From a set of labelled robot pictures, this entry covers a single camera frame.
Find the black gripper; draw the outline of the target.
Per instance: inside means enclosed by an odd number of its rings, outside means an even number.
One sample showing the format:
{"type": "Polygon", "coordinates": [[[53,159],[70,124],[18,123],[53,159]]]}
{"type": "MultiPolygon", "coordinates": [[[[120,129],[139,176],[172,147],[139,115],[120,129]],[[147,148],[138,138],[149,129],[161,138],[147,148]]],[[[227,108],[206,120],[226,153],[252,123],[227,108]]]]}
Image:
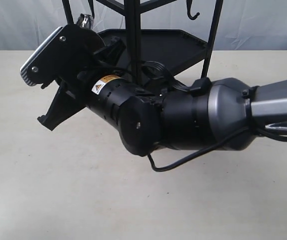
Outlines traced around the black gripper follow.
{"type": "MultiPolygon", "coordinates": [[[[86,106],[115,128],[122,140],[162,138],[157,96],[117,75],[106,75],[91,82],[86,106]]],[[[38,122],[53,131],[85,108],[62,81],[46,114],[38,122]]]]}

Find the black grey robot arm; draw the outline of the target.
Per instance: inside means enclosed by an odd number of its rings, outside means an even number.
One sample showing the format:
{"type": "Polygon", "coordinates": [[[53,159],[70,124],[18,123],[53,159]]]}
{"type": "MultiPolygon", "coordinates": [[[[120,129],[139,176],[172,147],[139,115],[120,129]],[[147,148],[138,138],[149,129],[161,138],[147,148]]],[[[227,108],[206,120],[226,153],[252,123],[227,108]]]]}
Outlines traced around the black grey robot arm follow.
{"type": "Polygon", "coordinates": [[[224,150],[241,151],[256,128],[287,122],[287,80],[250,87],[236,78],[196,80],[188,91],[144,89],[117,75],[91,80],[73,92],[63,82],[48,112],[38,118],[47,129],[88,108],[117,129],[124,147],[147,156],[157,149],[199,150],[234,132],[224,150]]]}

